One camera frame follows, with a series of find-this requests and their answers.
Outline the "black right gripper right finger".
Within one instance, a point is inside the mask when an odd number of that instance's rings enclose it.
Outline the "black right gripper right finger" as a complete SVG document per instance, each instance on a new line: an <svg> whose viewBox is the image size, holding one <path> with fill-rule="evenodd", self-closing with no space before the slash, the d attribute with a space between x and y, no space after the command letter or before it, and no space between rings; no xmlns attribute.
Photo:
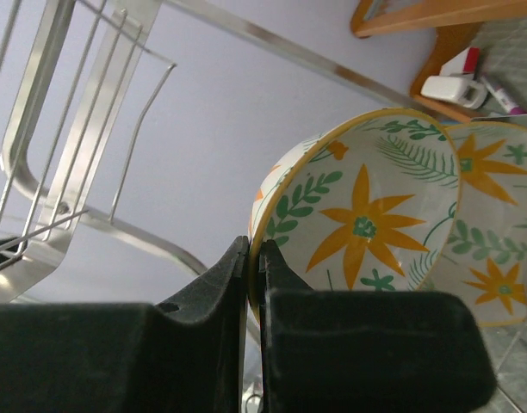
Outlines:
<svg viewBox="0 0 527 413"><path fill-rule="evenodd" d="M471 311L448 293L313 290L260 250L263 412L470 412L497 380Z"/></svg>

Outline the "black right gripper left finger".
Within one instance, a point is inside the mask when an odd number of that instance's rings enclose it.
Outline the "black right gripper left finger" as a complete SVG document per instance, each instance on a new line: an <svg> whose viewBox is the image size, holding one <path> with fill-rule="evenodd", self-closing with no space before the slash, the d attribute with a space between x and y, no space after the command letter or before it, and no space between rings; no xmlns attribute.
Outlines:
<svg viewBox="0 0 527 413"><path fill-rule="evenodd" d="M248 249L156 305L0 305L0 412L239 411Z"/></svg>

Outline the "orange star flower bowl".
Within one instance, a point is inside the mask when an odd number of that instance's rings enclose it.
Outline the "orange star flower bowl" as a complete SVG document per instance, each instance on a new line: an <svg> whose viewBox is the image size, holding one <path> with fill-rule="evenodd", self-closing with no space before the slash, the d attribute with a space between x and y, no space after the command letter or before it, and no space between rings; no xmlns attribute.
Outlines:
<svg viewBox="0 0 527 413"><path fill-rule="evenodd" d="M495 121L451 126L462 195L422 291L459 297L482 326L527 317L527 128Z"/></svg>

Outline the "orange flower leaf bowl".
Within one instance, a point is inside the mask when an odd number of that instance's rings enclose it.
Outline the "orange flower leaf bowl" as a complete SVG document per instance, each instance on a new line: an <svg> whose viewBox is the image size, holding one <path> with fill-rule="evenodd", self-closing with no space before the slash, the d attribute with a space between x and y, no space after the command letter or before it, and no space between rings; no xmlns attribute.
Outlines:
<svg viewBox="0 0 527 413"><path fill-rule="evenodd" d="M417 110L372 111L302 141L271 168L251 206L251 308L261 304L257 271L267 241L316 290L419 289L461 195L452 138Z"/></svg>

